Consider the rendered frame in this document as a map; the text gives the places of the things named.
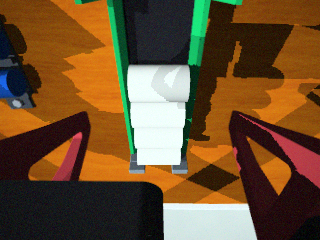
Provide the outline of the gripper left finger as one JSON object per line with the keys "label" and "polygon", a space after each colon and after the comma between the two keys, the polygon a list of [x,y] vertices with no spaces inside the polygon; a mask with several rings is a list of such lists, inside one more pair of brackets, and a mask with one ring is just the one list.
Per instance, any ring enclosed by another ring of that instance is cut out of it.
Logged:
{"label": "gripper left finger", "polygon": [[91,125],[86,111],[0,140],[0,180],[30,180],[32,165],[73,137],[51,181],[78,181]]}

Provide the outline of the white cylinder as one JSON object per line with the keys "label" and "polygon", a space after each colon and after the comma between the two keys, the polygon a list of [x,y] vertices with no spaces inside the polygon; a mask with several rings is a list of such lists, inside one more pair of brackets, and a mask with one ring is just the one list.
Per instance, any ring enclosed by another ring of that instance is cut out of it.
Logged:
{"label": "white cylinder", "polygon": [[188,102],[189,65],[129,65],[130,102]]}
{"label": "white cylinder", "polygon": [[183,128],[134,128],[135,148],[182,148]]}
{"label": "white cylinder", "polygon": [[131,102],[132,128],[184,128],[185,102]]}
{"label": "white cylinder", "polygon": [[180,165],[180,148],[137,148],[138,165]]}

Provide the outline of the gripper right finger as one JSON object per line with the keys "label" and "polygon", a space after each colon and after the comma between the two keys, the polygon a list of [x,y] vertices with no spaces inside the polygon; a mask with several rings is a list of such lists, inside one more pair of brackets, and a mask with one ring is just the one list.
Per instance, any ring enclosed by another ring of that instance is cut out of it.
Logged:
{"label": "gripper right finger", "polygon": [[[320,139],[239,111],[232,111],[228,128],[257,240],[289,240],[307,219],[320,216]],[[246,136],[290,167],[280,195]]]}

